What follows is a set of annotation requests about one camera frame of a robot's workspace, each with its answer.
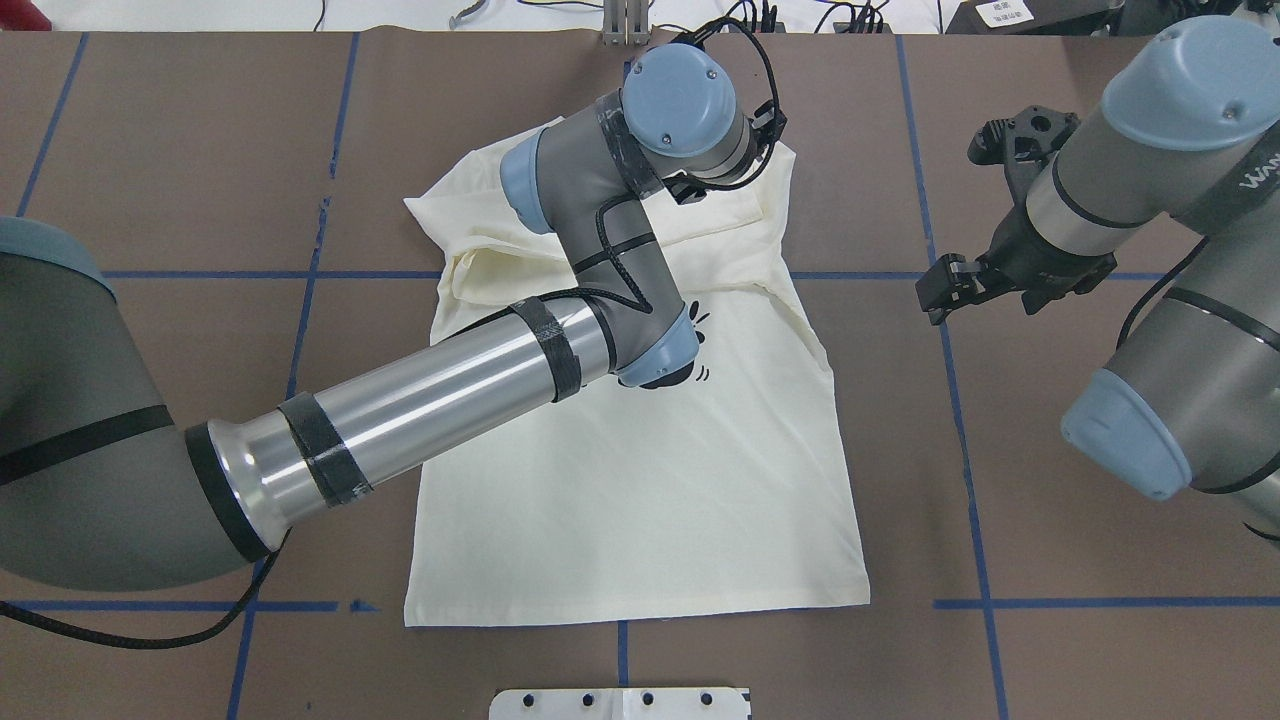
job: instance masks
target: white surface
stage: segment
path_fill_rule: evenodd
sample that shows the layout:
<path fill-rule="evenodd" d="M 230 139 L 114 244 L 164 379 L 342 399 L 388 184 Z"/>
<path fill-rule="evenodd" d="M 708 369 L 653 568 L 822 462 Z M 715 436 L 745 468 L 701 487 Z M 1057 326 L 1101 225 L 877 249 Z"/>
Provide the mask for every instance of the white surface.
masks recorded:
<path fill-rule="evenodd" d="M 445 258 L 433 342 L 575 284 L 556 236 L 525 229 L 503 197 L 498 163 L 518 140 L 468 154 L 406 201 Z M 600 378 L 428 461 L 406 624 L 868 602 L 833 375 L 781 255 L 795 161 L 778 145 L 742 190 L 684 208 L 666 192 L 645 200 L 696 302 L 694 366 L 658 389 Z"/>
<path fill-rule="evenodd" d="M 412 29 L 448 31 L 449 17 L 472 0 L 329 0 L 321 29 L 353 31 L 392 24 Z M 320 0 L 36 0 L 56 29 L 110 31 L 310 31 L 320 17 Z M 696 27 L 724 13 L 732 0 L 655 0 L 653 24 Z M 943 0 L 950 22 L 959 0 Z M 782 0 L 778 19 L 790 32 L 813 32 L 828 5 L 817 0 Z M 893 32 L 938 32 L 934 0 L 890 0 L 883 9 Z M 741 15 L 741 9 L 735 14 Z M 844 22 L 838 9 L 824 23 Z M 577 6 L 530 8 L 516 0 L 489 0 L 468 18 L 462 31 L 600 29 L 600 10 Z"/>
<path fill-rule="evenodd" d="M 1005 27 L 1036 19 L 1023 0 L 996 0 L 975 5 L 974 10 L 987 27 Z"/>
<path fill-rule="evenodd" d="M 750 720 L 751 703 L 741 688 L 581 688 L 572 691 L 503 691 L 489 703 L 489 720 Z M 591 705 L 582 696 L 591 694 Z M 703 705 L 701 696 L 712 696 Z M 649 694 L 653 703 L 645 705 Z M 534 697 L 525 707 L 525 696 Z"/>

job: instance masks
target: table surface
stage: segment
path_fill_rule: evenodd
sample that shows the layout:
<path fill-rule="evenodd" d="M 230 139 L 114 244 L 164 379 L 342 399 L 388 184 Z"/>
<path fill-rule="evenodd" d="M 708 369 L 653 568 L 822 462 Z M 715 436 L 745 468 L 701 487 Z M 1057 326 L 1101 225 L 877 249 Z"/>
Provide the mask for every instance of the table surface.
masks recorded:
<path fill-rule="evenodd" d="M 465 717 L 518 687 L 736 685 L 756 717 L 1275 717 L 1280 566 L 1222 501 L 1153 503 L 1059 437 L 1149 282 L 941 331 L 913 281 L 1007 210 L 972 133 L 1087 111 L 1140 41 L 774 36 L 795 149 L 783 254 L 836 372 L 873 601 L 530 629 L 404 629 L 417 473 L 301 525 L 220 637 L 141 653 L 0 624 L 4 717 Z M 745 97 L 745 44 L 713 46 Z M 442 258 L 402 200 L 621 78 L 585 31 L 0 35 L 0 214 L 96 255 L 179 425 L 242 421 L 420 348 Z M 97 596 L 0 574 L 93 628 L 211 624 L 248 571 Z"/>

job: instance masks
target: light blue joint cap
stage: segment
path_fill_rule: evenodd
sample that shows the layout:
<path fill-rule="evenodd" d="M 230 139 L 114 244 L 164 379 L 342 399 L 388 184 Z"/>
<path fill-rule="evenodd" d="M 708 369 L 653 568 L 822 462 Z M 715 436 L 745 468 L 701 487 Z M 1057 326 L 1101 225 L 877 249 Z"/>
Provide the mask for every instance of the light blue joint cap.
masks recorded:
<path fill-rule="evenodd" d="M 538 234 L 552 232 L 547 215 L 543 215 L 543 202 L 538 199 L 538 142 L 544 132 L 547 128 L 508 150 L 502 156 L 499 168 L 502 193 L 507 196 L 507 204 L 516 211 L 520 222 Z"/>
<path fill-rule="evenodd" d="M 694 357 L 698 357 L 698 333 L 694 331 L 694 322 L 689 319 L 689 307 L 685 306 L 658 342 L 616 374 L 626 387 L 637 387 L 675 373 L 692 363 Z"/>
<path fill-rule="evenodd" d="M 1152 500 L 1192 483 L 1192 468 L 1164 420 L 1120 375 L 1093 373 L 1062 418 L 1062 437 Z"/>
<path fill-rule="evenodd" d="M 99 272 L 88 250 L 54 225 L 26 218 L 0 218 L 0 254 L 20 255 L 76 270 L 96 281 L 111 293 L 113 300 L 115 299 L 115 291 Z"/>
<path fill-rule="evenodd" d="M 692 45 L 654 47 L 622 83 L 622 115 L 631 135 L 668 158 L 707 152 L 724 138 L 737 113 L 728 73 Z"/>
<path fill-rule="evenodd" d="M 1280 47 L 1251 22 L 1202 15 L 1170 26 L 1102 94 L 1120 135 L 1162 150 L 1219 150 L 1280 119 Z"/>

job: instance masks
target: folded fabric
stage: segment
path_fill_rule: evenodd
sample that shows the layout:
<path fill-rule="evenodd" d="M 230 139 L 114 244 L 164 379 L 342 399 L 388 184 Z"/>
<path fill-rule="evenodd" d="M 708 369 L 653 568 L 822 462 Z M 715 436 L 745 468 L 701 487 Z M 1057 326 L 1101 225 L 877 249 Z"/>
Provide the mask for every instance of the folded fabric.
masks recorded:
<path fill-rule="evenodd" d="M 444 251 L 431 342 L 575 284 L 507 206 L 503 154 L 406 204 Z M 602 378 L 426 462 L 406 625 L 548 625 L 865 603 L 826 352 L 782 261 L 795 154 L 754 183 L 645 200 L 695 323 L 691 368 Z"/>

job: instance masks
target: metal bracket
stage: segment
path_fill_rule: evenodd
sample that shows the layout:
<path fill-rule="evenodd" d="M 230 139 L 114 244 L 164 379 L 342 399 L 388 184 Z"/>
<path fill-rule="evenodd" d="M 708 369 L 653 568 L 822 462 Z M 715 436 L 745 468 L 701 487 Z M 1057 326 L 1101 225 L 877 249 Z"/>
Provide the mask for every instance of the metal bracket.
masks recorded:
<path fill-rule="evenodd" d="M 750 720 L 744 688 L 580 688 L 503 691 L 489 720 Z"/>
<path fill-rule="evenodd" d="M 648 0 L 603 0 L 605 45 L 649 44 Z"/>

